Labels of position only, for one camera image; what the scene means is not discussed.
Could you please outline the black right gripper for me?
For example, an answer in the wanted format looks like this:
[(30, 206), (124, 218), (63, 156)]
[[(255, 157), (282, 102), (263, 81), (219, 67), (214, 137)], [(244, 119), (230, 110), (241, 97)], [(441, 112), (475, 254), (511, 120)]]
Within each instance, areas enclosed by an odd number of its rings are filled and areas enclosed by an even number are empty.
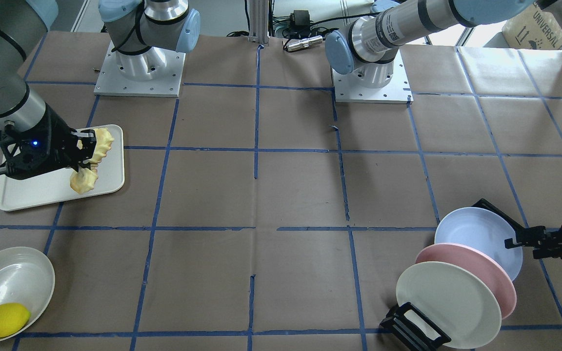
[(97, 166), (92, 160), (96, 144), (96, 131), (72, 129), (46, 106), (33, 128), (20, 133), (6, 126), (1, 132), (0, 148), (6, 160), (0, 165), (0, 175), (25, 180), (64, 168), (92, 170)]

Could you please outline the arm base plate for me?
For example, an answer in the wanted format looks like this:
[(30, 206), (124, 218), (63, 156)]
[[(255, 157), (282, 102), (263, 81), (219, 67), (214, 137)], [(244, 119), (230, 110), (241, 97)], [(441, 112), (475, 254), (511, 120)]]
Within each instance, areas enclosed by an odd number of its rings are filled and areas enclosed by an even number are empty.
[(99, 96), (178, 98), (186, 54), (151, 47), (128, 56), (112, 51), (111, 43), (94, 93)]
[(391, 62), (363, 63), (349, 74), (331, 71), (335, 100), (346, 103), (406, 104), (413, 102), (400, 51)]

